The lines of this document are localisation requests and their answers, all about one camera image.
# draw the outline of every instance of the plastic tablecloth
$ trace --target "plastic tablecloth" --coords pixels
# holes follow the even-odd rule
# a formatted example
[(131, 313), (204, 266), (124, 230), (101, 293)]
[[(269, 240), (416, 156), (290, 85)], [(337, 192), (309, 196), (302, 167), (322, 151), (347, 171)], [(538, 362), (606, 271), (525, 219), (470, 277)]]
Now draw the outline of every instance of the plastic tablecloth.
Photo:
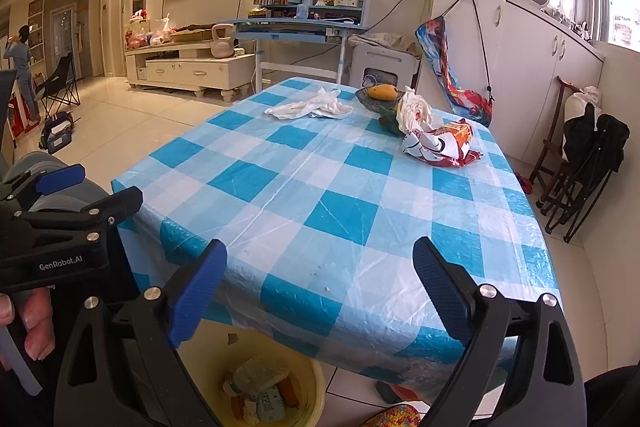
[[(340, 89), (353, 112), (343, 120), (264, 113), (320, 86)], [(480, 160), (434, 168), (403, 153), (355, 91), (291, 78), (169, 142), (112, 182), (114, 191), (136, 185), (144, 194), (120, 235), (142, 289), (164, 285), (211, 239), (223, 241), (228, 269), (206, 319), (257, 328), (432, 401), (463, 346), (415, 274), (419, 237), (510, 298), (558, 295), (558, 285), (529, 202), (487, 128), (474, 124)], [(434, 111), (435, 125), (452, 120)], [(505, 364), (513, 346), (505, 343)]]

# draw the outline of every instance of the mango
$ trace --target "mango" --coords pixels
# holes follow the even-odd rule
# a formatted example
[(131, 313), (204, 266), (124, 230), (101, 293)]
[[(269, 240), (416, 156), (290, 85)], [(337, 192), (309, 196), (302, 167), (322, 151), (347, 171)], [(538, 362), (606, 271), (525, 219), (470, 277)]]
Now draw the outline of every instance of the mango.
[(378, 86), (372, 86), (367, 88), (367, 94), (375, 100), (395, 100), (398, 97), (398, 90), (396, 86), (391, 84), (380, 84)]

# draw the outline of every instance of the kettlebell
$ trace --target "kettlebell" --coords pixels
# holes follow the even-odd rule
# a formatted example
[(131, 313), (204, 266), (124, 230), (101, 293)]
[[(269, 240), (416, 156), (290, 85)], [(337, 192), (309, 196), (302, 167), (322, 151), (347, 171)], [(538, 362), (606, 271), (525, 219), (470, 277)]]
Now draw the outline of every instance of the kettlebell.
[(211, 43), (211, 54), (216, 58), (229, 58), (234, 55), (234, 38), (232, 24), (214, 24), (211, 28), (213, 42)]

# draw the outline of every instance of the human hand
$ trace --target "human hand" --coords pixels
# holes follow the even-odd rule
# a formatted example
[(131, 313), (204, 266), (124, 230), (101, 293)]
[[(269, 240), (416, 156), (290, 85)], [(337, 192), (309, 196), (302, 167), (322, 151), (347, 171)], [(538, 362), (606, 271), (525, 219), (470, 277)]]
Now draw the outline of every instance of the human hand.
[[(49, 289), (32, 290), (18, 312), (27, 330), (27, 338), (24, 341), (25, 351), (33, 360), (43, 360), (56, 347)], [(14, 303), (8, 295), (0, 294), (0, 327), (11, 324), (14, 318)], [(10, 369), (4, 357), (0, 356), (0, 362), (5, 370)]]

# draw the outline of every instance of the backpack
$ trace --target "backpack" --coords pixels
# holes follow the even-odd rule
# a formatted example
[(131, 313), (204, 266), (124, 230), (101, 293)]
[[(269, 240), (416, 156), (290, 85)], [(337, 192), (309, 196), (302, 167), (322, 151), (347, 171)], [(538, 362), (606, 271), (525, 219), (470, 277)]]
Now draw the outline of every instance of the backpack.
[(46, 149), (49, 154), (58, 152), (71, 143), (71, 133), (74, 129), (74, 118), (67, 111), (58, 111), (44, 121), (44, 128), (40, 135), (40, 149)]

